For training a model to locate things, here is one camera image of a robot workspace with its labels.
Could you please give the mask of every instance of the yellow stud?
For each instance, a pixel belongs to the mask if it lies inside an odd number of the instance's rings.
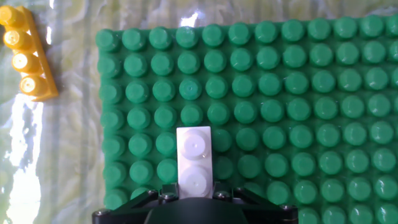
[[[10,30],[4,34],[4,43],[13,50],[28,50],[32,47],[32,37],[19,30]]]
[[[1,6],[0,24],[14,28],[22,27],[24,25],[24,15],[11,6]]]
[[[41,96],[47,91],[45,80],[37,75],[28,75],[22,78],[19,88],[28,96]]]
[[[39,72],[39,58],[32,54],[18,53],[12,58],[12,66],[18,72],[37,73]]]

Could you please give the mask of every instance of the plastic sheet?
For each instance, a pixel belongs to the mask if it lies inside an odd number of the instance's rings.
[[[100,29],[230,25],[398,12],[396,0],[0,0],[37,23],[60,91],[45,103],[19,92],[0,45],[0,223],[90,223],[103,207],[103,154],[94,36]]]

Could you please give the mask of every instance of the yellow lego brick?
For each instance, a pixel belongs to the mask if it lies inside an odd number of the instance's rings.
[[[32,101],[58,96],[30,11],[23,6],[2,6],[0,24],[6,28],[4,43],[14,52],[12,66],[22,76],[21,91]]]

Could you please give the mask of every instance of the green lego baseplate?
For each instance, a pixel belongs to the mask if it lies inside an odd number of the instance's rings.
[[[106,207],[177,181],[211,126],[215,180],[300,223],[398,223],[398,15],[101,30]]]

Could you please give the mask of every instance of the white lego brick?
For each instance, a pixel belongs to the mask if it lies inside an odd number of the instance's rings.
[[[177,128],[180,199],[213,195],[210,127]]]

